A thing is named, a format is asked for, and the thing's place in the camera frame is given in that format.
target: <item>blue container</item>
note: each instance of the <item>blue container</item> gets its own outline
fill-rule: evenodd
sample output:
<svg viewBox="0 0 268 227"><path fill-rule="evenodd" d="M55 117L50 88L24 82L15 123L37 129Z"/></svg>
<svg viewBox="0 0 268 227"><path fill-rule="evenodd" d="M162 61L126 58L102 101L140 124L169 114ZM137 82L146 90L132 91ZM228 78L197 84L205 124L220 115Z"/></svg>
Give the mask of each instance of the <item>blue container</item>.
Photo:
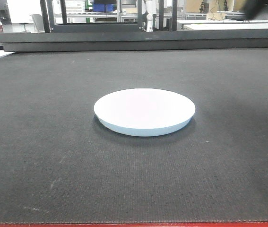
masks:
<svg viewBox="0 0 268 227"><path fill-rule="evenodd" d="M112 12L113 4L93 4L93 11L94 12Z"/></svg>

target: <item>white bowl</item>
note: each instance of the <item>white bowl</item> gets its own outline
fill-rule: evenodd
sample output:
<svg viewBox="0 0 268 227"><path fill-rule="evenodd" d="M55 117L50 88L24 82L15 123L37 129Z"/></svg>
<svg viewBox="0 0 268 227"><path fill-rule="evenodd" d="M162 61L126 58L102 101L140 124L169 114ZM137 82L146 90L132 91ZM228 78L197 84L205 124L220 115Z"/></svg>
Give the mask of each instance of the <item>white bowl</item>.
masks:
<svg viewBox="0 0 268 227"><path fill-rule="evenodd" d="M183 128L195 113L187 97L171 91L136 88L110 93L94 106L107 128L130 136L159 136Z"/></svg>

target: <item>black fabric surface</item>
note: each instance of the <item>black fabric surface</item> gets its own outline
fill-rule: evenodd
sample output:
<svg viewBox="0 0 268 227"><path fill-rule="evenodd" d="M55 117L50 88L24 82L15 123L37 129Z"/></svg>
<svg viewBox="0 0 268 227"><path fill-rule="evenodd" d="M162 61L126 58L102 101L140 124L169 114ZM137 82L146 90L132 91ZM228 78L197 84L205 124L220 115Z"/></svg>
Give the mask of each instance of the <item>black fabric surface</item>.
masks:
<svg viewBox="0 0 268 227"><path fill-rule="evenodd" d="M125 136L94 103L190 98L182 130ZM268 49L20 53L0 59L0 223L268 221Z"/></svg>

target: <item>chair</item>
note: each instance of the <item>chair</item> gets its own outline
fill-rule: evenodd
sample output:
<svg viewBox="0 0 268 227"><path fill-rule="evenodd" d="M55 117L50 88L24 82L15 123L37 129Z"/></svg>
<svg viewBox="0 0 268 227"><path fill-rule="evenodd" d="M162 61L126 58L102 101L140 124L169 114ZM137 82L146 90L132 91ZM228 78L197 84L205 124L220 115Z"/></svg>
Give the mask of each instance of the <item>chair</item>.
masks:
<svg viewBox="0 0 268 227"><path fill-rule="evenodd" d="M32 19L38 33L44 33L43 17L40 14L32 14Z"/></svg>

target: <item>metal bar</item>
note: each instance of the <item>metal bar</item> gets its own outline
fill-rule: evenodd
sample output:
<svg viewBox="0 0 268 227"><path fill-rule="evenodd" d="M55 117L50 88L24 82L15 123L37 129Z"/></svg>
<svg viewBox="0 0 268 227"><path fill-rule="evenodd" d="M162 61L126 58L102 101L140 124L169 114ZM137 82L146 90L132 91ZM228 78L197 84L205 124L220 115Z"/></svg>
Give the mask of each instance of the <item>metal bar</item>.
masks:
<svg viewBox="0 0 268 227"><path fill-rule="evenodd" d="M49 22L50 22L50 28L51 31L55 27L55 16L54 16L54 10L52 5L52 0L46 0L47 1L47 7L48 7L48 15L49 15Z"/></svg>
<svg viewBox="0 0 268 227"><path fill-rule="evenodd" d="M62 22L64 24L68 23L68 18L67 18L67 10L66 10L66 2L65 0L60 0L60 7L61 7L61 14L62 14Z"/></svg>
<svg viewBox="0 0 268 227"><path fill-rule="evenodd" d="M117 4L117 22L120 23L121 22L121 0L116 0L116 4Z"/></svg>
<svg viewBox="0 0 268 227"><path fill-rule="evenodd" d="M268 39L233 40L172 40L172 41L134 41L99 43L7 43L7 52L57 52L57 51L153 51L153 50L191 50L224 48L268 48Z"/></svg>
<svg viewBox="0 0 268 227"><path fill-rule="evenodd" d="M49 17L48 17L48 11L47 11L47 4L45 3L45 0L40 0L40 7L41 7L41 13L43 16L43 27L45 33L50 33L50 24L49 24Z"/></svg>
<svg viewBox="0 0 268 227"><path fill-rule="evenodd" d="M98 32L25 34L2 33L0 43L55 43L55 42L131 42L131 41L185 41L216 39L257 39L268 38L268 29L215 30L215 31L174 31L174 32Z"/></svg>
<svg viewBox="0 0 268 227"><path fill-rule="evenodd" d="M140 30L143 30L143 24L142 24L142 1L143 0L138 0L137 1L137 11L138 11L138 13L137 13L137 22L138 22L138 28L140 29Z"/></svg>
<svg viewBox="0 0 268 227"><path fill-rule="evenodd" d="M163 31L164 0L159 0L159 31Z"/></svg>
<svg viewBox="0 0 268 227"><path fill-rule="evenodd" d="M173 0L172 30L177 31L178 0Z"/></svg>

